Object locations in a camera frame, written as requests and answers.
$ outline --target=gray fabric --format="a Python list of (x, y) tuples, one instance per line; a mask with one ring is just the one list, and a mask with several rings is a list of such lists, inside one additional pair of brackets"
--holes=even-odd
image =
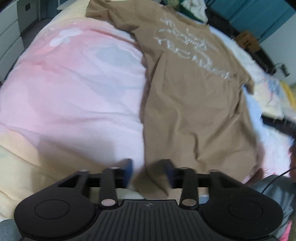
[[(262, 192), (263, 189), (276, 177), (276, 175), (269, 176), (255, 183), (251, 187), (258, 192)], [(280, 177), (264, 192), (266, 196), (275, 200), (284, 212), (284, 219), (276, 235), (277, 238), (280, 238), (284, 234), (291, 215), (294, 212), (295, 192), (296, 184), (288, 177)]]
[[(274, 178), (275, 175), (269, 176), (256, 184), (252, 185), (251, 187), (259, 192), (266, 187)], [(276, 235), (277, 238), (280, 238), (287, 227), (288, 221), (291, 215), (294, 212), (294, 205), (295, 205), (295, 192), (296, 192), (296, 184), (287, 177), (281, 177), (277, 181), (275, 181), (266, 191), (265, 195), (275, 200), (283, 209), (284, 212), (284, 219), (282, 225)], [(130, 198), (126, 196), (127, 194), (124, 193), (123, 198)], [(203, 196), (200, 197), (200, 203), (207, 202), (208, 197)], [(0, 222), (0, 241), (19, 241), (21, 239), (21, 235), (18, 232), (17, 226), (14, 220), (4, 220)]]
[(13, 219), (0, 222), (0, 241), (19, 241), (21, 238)]

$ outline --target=white dresser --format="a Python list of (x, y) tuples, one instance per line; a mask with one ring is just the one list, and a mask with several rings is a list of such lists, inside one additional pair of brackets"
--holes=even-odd
[(24, 51), (17, 20), (17, 1), (0, 12), (0, 80), (7, 74)]

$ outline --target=black cable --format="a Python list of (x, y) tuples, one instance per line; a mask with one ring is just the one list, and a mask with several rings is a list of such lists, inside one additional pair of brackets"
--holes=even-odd
[(291, 170), (294, 170), (296, 169), (296, 167), (292, 167), (290, 168), (288, 171), (280, 174), (279, 176), (277, 176), (275, 179), (273, 179), (269, 184), (267, 184), (267, 186), (263, 189), (263, 191), (261, 192), (262, 194), (266, 191), (266, 189), (271, 185), (273, 184), (277, 179), (279, 179), (280, 177), (282, 177), (283, 175), (287, 174), (288, 172), (290, 172)]

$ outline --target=tan t-shirt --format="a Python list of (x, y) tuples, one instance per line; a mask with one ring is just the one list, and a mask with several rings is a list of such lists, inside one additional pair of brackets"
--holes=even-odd
[(241, 87), (252, 92), (254, 83), (209, 27), (151, 0), (90, 0), (86, 16), (133, 34), (148, 62), (147, 170), (134, 183), (139, 192), (172, 197), (157, 163), (167, 158), (242, 181), (255, 165), (256, 141)]

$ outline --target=white bedsheet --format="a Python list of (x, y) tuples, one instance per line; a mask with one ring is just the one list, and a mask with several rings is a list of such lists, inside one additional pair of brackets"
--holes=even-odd
[[(20, 57), (0, 90), (0, 216), (80, 169), (100, 172), (125, 158), (144, 166), (141, 105), (146, 65), (137, 43), (112, 25), (85, 18), (88, 0), (58, 14)], [(211, 28), (256, 82), (247, 96), (265, 147), (266, 174), (287, 170), (290, 139), (262, 126), (261, 109), (283, 115), (268, 76), (234, 41)]]

